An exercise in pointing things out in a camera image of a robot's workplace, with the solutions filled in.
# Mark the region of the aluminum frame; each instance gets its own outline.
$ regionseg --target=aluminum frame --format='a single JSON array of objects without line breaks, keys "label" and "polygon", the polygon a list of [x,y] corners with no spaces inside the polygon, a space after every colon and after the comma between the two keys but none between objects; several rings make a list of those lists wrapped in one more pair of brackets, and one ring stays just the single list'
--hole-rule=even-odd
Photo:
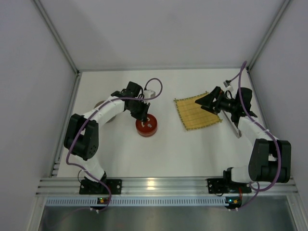
[{"label": "aluminum frame", "polygon": [[[132,197],[121,196],[112,197],[110,207],[156,207],[156,206],[227,206],[225,196],[207,197],[207,196],[160,196],[160,197]],[[60,207],[105,207],[101,204],[97,197],[48,197],[45,206],[60,206]]]},{"label": "aluminum frame", "polygon": [[[70,56],[67,48],[65,47],[63,40],[58,34],[56,28],[54,27],[51,19],[49,18],[46,10],[41,4],[40,0],[32,0],[34,6],[38,10],[41,15],[43,21],[46,24],[46,27],[50,30],[52,36],[54,37],[56,43],[59,48],[63,52],[63,55],[67,59],[68,63],[71,65],[71,68],[76,73],[76,80],[74,83],[74,88],[72,90],[72,95],[70,99],[70,103],[68,109],[66,111],[66,116],[64,120],[63,131],[60,134],[58,147],[55,152],[55,161],[52,162],[50,167],[50,177],[42,178],[38,191],[35,197],[35,203],[31,212],[31,218],[26,230],[37,230],[39,228],[41,216],[43,214],[43,209],[45,203],[49,196],[70,196],[75,198],[76,196],[80,196],[78,194],[79,191],[79,182],[77,178],[56,178],[57,169],[59,165],[59,160],[61,158],[62,150],[63,150],[63,139],[66,127],[68,125],[69,118],[72,114],[72,110],[74,107],[78,86],[80,83],[81,74],[76,67],[72,57]],[[258,46],[254,56],[252,57],[248,70],[251,70],[256,63],[258,57],[262,53],[265,48],[269,38],[274,32],[276,26],[280,22],[282,16],[287,11],[290,6],[292,0],[284,0],[278,13],[275,15],[274,20],[271,22],[269,29],[265,33],[260,45]],[[266,118],[262,113],[262,117],[266,123]],[[133,197],[133,196],[152,196],[152,197],[162,197],[162,196],[206,196],[211,197],[214,196],[212,194],[208,194],[207,190],[207,178],[213,177],[194,177],[194,178],[123,178],[122,183],[122,193],[125,196]],[[261,187],[265,187],[267,183],[261,183]],[[286,195],[288,198],[288,202],[290,205],[290,210],[292,211],[296,226],[299,230],[308,230],[308,219],[305,209],[303,207],[302,201],[298,194],[297,188],[295,186],[295,182],[293,178],[287,184],[276,184],[271,190],[260,193],[260,196],[277,196],[277,195]]]},{"label": "aluminum frame", "polygon": [[[217,177],[158,177],[158,178],[121,178],[122,193],[113,197],[125,196],[216,196],[209,194],[206,179]],[[261,182],[260,187],[268,186],[268,182]],[[79,196],[80,183],[77,178],[42,178],[38,185],[36,196]],[[291,195],[298,193],[293,178],[288,183],[276,183],[260,196]],[[227,194],[238,196],[238,193]]]}]

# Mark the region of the red lid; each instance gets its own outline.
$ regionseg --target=red lid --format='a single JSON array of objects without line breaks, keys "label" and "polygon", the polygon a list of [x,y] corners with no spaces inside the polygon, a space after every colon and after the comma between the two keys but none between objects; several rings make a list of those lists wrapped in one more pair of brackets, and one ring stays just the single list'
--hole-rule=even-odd
[{"label": "red lid", "polygon": [[154,115],[148,114],[146,122],[136,120],[136,129],[141,136],[150,137],[157,131],[157,120]]}]

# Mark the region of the white wall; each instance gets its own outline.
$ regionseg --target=white wall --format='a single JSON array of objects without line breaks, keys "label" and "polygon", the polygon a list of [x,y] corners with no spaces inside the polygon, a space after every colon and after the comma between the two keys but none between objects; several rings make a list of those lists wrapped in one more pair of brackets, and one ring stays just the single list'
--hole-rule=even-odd
[{"label": "white wall", "polygon": [[295,0],[251,75],[274,134],[291,142],[292,174],[308,211],[308,1]]},{"label": "white wall", "polygon": [[283,0],[41,0],[84,69],[240,67]]},{"label": "white wall", "polygon": [[25,229],[74,74],[30,0],[0,3],[0,224]]}]

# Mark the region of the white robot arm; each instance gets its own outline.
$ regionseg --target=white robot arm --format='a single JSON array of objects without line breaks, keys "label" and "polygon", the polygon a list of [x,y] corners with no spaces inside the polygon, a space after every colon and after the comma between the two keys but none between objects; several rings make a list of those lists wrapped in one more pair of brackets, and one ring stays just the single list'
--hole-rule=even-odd
[{"label": "white robot arm", "polygon": [[[146,121],[150,106],[147,99],[154,96],[154,91],[144,90],[140,85],[129,82],[126,89],[112,93],[105,102],[93,110],[83,115],[72,115],[64,139],[64,146],[67,149],[71,147],[82,124],[91,117],[84,129],[84,133],[80,134],[77,142],[74,144],[72,154],[79,165],[84,167],[93,177],[106,182],[106,172],[100,165],[98,155],[96,154],[99,146],[99,129],[111,118],[125,110],[129,110],[133,118]],[[99,188],[102,189],[101,185],[88,175],[85,178],[85,184],[89,185],[90,191],[93,189],[94,193],[99,194]]]},{"label": "white robot arm", "polygon": [[[196,103],[200,104],[202,109],[216,115],[220,111],[230,113],[232,123],[249,139],[253,146],[248,165],[230,167],[224,171],[224,176],[228,175],[228,181],[231,183],[272,182],[278,172],[276,147],[272,138],[256,124],[257,116],[250,111],[252,90],[241,88],[241,92],[245,109],[255,122],[248,118],[244,112],[239,92],[235,98],[228,98],[226,92],[220,87],[215,87],[210,94],[196,100]],[[286,183],[290,179],[291,145],[288,141],[276,140],[281,153],[281,169],[277,182]]]}]

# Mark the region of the white tabletop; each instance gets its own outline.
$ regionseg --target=white tabletop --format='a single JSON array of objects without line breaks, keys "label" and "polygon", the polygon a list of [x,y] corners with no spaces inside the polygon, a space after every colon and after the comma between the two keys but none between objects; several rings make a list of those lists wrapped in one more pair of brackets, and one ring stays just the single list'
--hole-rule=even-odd
[{"label": "white tabletop", "polygon": [[[108,177],[188,177],[221,176],[228,167],[247,165],[252,145],[243,136],[236,138],[222,113],[221,123],[207,128],[186,131],[180,121],[175,98],[210,92],[215,86],[224,89],[223,81],[231,79],[239,69],[203,70],[151,70],[84,72],[81,77],[73,113],[83,114],[109,95],[125,88],[129,81],[144,86],[150,78],[157,77],[164,84],[160,97],[151,101],[149,113],[157,118],[158,131],[149,138],[141,137],[135,128],[135,119],[129,112],[119,114],[105,124],[99,133],[99,149],[96,155]],[[247,73],[242,76],[242,86],[251,87]],[[156,92],[155,81],[148,86]],[[234,94],[237,81],[233,83]],[[262,122],[256,100],[251,110]],[[64,149],[58,177],[76,177],[78,167],[67,166]]]}]

